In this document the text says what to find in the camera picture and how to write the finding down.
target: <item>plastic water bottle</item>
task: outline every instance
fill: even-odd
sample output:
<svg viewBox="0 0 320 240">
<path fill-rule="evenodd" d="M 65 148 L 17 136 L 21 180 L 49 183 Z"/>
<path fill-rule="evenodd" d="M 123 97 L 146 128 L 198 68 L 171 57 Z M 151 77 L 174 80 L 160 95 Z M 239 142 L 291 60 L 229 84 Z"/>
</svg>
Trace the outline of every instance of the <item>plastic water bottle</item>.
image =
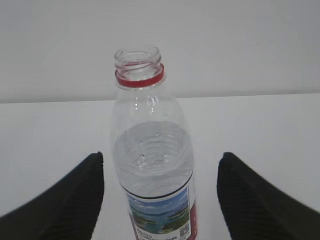
<svg viewBox="0 0 320 240">
<path fill-rule="evenodd" d="M 183 111 L 165 89 L 159 49 L 120 49 L 112 111 L 115 170 L 137 240 L 196 240 L 192 143 Z"/>
</svg>

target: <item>bottle label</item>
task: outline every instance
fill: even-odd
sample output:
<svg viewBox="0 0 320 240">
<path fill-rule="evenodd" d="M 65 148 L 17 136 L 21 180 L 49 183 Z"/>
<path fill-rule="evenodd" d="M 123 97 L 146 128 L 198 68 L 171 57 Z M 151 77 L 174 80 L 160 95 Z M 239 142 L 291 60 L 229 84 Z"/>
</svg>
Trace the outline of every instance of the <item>bottle label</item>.
<svg viewBox="0 0 320 240">
<path fill-rule="evenodd" d="M 178 191 L 157 198 L 126 193 L 136 240 L 196 240 L 197 211 L 193 175 Z"/>
</svg>

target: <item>blue sky on label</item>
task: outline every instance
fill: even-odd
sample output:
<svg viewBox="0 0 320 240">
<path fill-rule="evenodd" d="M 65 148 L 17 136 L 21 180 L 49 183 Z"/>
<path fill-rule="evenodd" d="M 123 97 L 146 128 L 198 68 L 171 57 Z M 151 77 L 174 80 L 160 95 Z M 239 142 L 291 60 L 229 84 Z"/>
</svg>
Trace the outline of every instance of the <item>blue sky on label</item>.
<svg viewBox="0 0 320 240">
<path fill-rule="evenodd" d="M 128 196 L 128 199 L 129 204 L 139 212 L 146 214 L 161 214 L 164 212 L 171 212 L 177 210 L 180 207 L 187 205 L 188 190 L 186 188 L 178 195 L 162 201 L 146 202 L 134 199 L 131 196 Z"/>
</svg>

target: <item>white backdrop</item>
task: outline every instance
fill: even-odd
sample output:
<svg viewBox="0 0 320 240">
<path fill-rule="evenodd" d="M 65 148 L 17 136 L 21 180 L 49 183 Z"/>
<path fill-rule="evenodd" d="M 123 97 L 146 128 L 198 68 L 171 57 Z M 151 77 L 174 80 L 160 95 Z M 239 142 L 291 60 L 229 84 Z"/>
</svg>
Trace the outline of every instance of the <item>white backdrop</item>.
<svg viewBox="0 0 320 240">
<path fill-rule="evenodd" d="M 1 0 L 0 103 L 113 99 L 113 54 L 160 48 L 178 97 L 320 92 L 319 0 Z"/>
</svg>

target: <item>bottle neck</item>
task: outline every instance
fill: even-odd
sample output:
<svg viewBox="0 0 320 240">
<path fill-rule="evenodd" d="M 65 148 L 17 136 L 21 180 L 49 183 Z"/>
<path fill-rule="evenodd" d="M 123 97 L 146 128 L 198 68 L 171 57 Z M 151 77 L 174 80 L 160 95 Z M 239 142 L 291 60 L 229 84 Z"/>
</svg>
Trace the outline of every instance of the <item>bottle neck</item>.
<svg viewBox="0 0 320 240">
<path fill-rule="evenodd" d="M 114 58 L 117 84 L 123 90 L 139 91 L 152 88 L 165 79 L 161 55 L 154 46 L 120 49 Z"/>
</svg>

